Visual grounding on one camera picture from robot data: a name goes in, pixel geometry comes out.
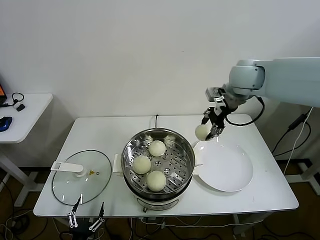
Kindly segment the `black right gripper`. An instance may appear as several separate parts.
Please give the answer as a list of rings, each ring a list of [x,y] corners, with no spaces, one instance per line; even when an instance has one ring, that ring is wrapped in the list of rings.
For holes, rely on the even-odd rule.
[[[209,120],[212,126],[209,128],[209,132],[206,136],[206,140],[211,140],[214,137],[219,137],[225,127],[225,118],[228,115],[228,108],[221,106],[218,108],[208,107],[203,112],[203,118],[201,124],[205,125]]]

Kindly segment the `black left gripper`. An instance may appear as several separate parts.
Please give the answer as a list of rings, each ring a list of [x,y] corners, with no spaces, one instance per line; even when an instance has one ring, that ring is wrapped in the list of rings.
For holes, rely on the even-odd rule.
[[[99,211],[98,218],[95,222],[89,222],[88,220],[80,219],[77,221],[76,211],[80,205],[82,197],[80,196],[77,202],[73,205],[71,211],[67,214],[69,222],[69,231],[72,235],[73,240],[87,240],[95,234],[95,231],[100,228],[100,226],[105,222],[104,220],[104,210],[105,203],[102,202]]]

